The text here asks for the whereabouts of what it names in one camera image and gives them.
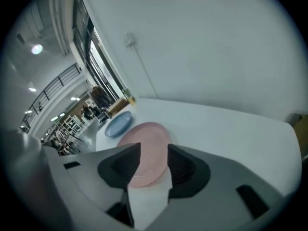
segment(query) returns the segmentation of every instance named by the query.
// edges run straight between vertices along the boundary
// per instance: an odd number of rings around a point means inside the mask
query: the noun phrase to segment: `railing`
[[[70,66],[68,69],[64,70],[60,75],[58,75],[33,101],[29,107],[28,112],[22,121],[21,127],[25,132],[28,132],[31,128],[31,122],[33,119],[39,115],[41,111],[44,110],[46,104],[50,99],[67,83],[69,83],[73,78],[81,73],[81,69],[77,64]]]

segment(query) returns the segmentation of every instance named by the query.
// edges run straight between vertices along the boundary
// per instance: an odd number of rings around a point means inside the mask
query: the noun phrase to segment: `plate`
[[[131,120],[132,117],[130,111],[119,114],[113,120],[111,120],[111,122],[106,127],[105,136],[111,138],[119,136],[128,128]]]
[[[118,146],[141,143],[140,164],[129,187],[147,186],[156,181],[167,169],[168,144],[171,143],[168,131],[155,122],[139,124],[129,130]]]

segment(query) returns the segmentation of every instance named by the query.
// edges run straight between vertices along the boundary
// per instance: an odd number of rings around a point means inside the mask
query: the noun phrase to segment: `white table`
[[[132,113],[130,128],[143,122],[160,123],[169,131],[173,144],[235,160],[282,196],[299,186],[301,155],[294,130],[287,123],[210,106],[152,99],[138,99],[124,111]],[[123,136],[105,137],[109,122],[97,133],[97,151],[116,147]],[[166,207],[170,183],[167,170],[159,184],[128,190],[136,229],[145,229]]]

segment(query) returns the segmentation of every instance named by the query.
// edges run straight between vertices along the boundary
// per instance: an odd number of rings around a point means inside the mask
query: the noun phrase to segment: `ceiling light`
[[[43,50],[43,46],[41,46],[40,44],[37,44],[35,46],[32,47],[31,52],[35,55],[40,54]]]
[[[50,121],[55,121],[56,119],[58,119],[58,117],[54,117],[53,119],[51,119]]]

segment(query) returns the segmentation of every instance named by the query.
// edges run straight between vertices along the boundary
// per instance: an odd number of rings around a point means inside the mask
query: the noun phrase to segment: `pink plate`
[[[141,143],[140,164],[129,187],[144,187],[156,181],[166,170],[168,144],[171,139],[168,131],[160,124],[146,122],[129,130],[118,146]]]

